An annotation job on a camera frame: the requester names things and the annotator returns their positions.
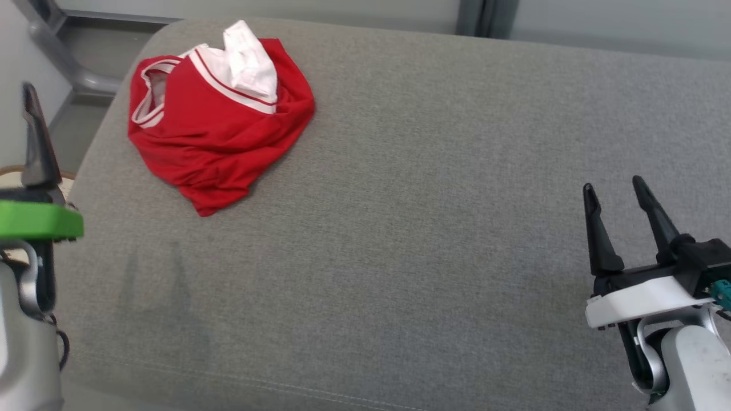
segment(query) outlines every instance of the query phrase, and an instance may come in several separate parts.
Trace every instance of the black robotic claw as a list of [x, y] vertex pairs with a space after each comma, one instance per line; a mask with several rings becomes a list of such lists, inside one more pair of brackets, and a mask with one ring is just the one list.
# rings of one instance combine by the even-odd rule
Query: black robotic claw
[[670, 242], [680, 235], [678, 229], [670, 221], [670, 217], [662, 209], [662, 205], [658, 203], [642, 177], [632, 177], [632, 185], [635, 186], [635, 194], [637, 195], [637, 201], [640, 203], [640, 208], [647, 213], [650, 220], [652, 235], [655, 238], [655, 244], [657, 244], [657, 255], [655, 256], [657, 263], [673, 264], [675, 255], [670, 249]]
[[612, 241], [602, 222], [602, 206], [591, 184], [584, 185], [584, 212], [591, 273], [595, 276], [607, 276], [624, 270], [624, 261], [614, 252]]
[[[586, 213], [589, 263], [595, 275], [594, 295], [607, 295], [617, 290], [642, 284], [651, 279], [674, 276], [696, 299], [708, 297], [708, 288], [721, 279], [731, 281], [731, 249], [715, 238], [697, 243], [689, 234], [680, 234], [652, 194], [642, 177], [632, 178], [640, 207], [647, 213], [658, 253], [657, 264], [625, 270], [622, 259], [614, 252], [602, 223], [602, 208], [594, 188], [583, 189]], [[648, 360], [635, 344], [640, 319], [618, 324], [635, 382], [641, 388], [652, 387], [653, 377]]]
[[[26, 166], [20, 179], [23, 187], [0, 189], [0, 200], [24, 203], [65, 204], [58, 188], [61, 171], [53, 153], [50, 135], [43, 118], [36, 89], [30, 83], [23, 84], [23, 118], [28, 124], [26, 135]], [[35, 281], [36, 311], [26, 314], [38, 316], [49, 312], [56, 303], [56, 278], [53, 272], [53, 242], [50, 240], [27, 241], [38, 256], [37, 279]], [[25, 264], [9, 261], [8, 265], [20, 276]]]

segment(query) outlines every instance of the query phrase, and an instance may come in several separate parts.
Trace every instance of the floor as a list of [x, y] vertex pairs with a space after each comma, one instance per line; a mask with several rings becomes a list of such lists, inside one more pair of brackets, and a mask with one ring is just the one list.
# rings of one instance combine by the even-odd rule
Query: floor
[[[122, 78], [145, 43], [161, 27], [150, 23], [72, 18], [58, 36], [81, 64], [99, 74]], [[62, 171], [76, 174], [110, 101], [75, 96], [58, 113], [50, 133]]]

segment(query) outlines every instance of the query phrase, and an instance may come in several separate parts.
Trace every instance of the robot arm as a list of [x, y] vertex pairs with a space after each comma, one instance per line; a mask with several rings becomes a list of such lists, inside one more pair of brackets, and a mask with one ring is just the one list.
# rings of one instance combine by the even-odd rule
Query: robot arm
[[[56, 302], [53, 244], [83, 235], [83, 220], [66, 206], [48, 130], [33, 86], [23, 84], [28, 122], [24, 187], [0, 190], [0, 410], [58, 411], [60, 368], [68, 339], [50, 314]], [[22, 249], [27, 263], [3, 250]], [[59, 364], [58, 337], [66, 352]]]
[[[644, 180], [632, 179], [657, 244], [657, 264], [625, 270], [602, 223], [590, 184], [584, 208], [594, 294], [590, 327], [617, 327], [634, 386], [651, 411], [715, 411], [731, 404], [731, 355], [713, 321], [731, 309], [731, 249], [719, 239], [697, 243], [680, 234]], [[649, 325], [681, 325], [647, 333]]]

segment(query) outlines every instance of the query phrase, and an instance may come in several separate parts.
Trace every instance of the gray fabric upholstery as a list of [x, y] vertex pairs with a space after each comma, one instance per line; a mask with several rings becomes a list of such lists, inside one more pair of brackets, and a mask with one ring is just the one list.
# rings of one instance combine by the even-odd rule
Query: gray fabric upholstery
[[643, 409], [618, 333], [584, 318], [581, 187], [628, 266], [656, 252], [635, 173], [680, 230], [731, 240], [731, 64], [249, 23], [315, 117], [200, 218], [127, 140], [124, 81], [72, 193], [87, 235], [57, 253], [69, 378], [185, 410]]
[[135, 399], [100, 393], [65, 379], [61, 383], [65, 400], [63, 411], [180, 411], [160, 405], [146, 404], [135, 401]]

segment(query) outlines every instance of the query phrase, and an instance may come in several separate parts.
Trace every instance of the white wall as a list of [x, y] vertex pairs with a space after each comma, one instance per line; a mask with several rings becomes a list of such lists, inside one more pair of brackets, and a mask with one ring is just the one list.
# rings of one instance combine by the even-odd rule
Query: white wall
[[510, 38], [731, 60], [731, 1], [520, 0]]
[[165, 18], [291, 18], [345, 26], [454, 33], [459, 0], [56, 0], [84, 12]]
[[21, 82], [28, 80], [36, 86], [49, 122], [69, 95], [71, 86], [33, 44], [28, 35], [28, 21], [8, 0], [0, 0], [0, 47], [6, 56], [0, 60], [0, 167], [6, 167], [25, 162]]

